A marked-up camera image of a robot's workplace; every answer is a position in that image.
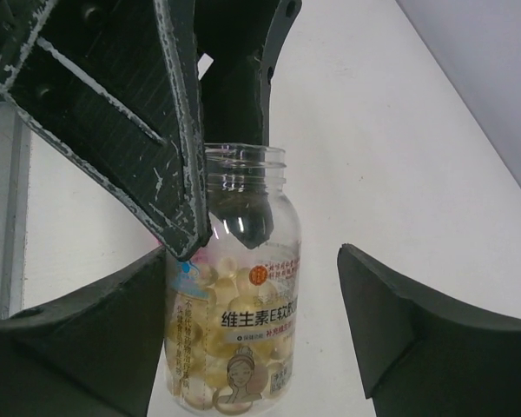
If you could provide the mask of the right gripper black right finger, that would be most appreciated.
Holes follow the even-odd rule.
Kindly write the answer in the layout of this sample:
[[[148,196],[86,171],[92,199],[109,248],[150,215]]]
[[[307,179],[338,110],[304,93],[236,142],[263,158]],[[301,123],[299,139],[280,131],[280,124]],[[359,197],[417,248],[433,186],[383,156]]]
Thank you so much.
[[[337,264],[378,416],[521,416],[521,319],[458,301],[351,244]]]

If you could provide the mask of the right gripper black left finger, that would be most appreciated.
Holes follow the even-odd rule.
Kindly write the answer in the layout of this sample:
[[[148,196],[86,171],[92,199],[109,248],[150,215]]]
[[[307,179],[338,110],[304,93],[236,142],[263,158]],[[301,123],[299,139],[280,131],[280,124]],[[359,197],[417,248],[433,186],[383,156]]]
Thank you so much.
[[[0,320],[0,416],[144,416],[164,329],[157,248],[65,296]]]

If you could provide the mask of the clear bottle yellow capsules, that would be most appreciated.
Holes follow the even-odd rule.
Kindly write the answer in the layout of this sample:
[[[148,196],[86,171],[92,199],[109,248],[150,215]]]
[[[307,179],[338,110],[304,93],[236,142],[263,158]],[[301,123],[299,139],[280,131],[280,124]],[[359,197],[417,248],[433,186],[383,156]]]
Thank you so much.
[[[167,388],[198,416],[256,416],[293,372],[301,230],[282,149],[206,147],[212,234],[168,266]]]

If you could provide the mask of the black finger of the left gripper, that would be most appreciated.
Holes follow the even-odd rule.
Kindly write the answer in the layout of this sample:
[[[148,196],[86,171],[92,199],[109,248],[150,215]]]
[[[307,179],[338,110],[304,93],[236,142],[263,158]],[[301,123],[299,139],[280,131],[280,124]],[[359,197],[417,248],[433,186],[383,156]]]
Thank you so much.
[[[177,259],[209,236],[191,1],[0,1],[0,97]]]
[[[208,207],[245,248],[269,240],[269,106],[300,1],[198,1],[195,34],[213,63],[201,79]]]

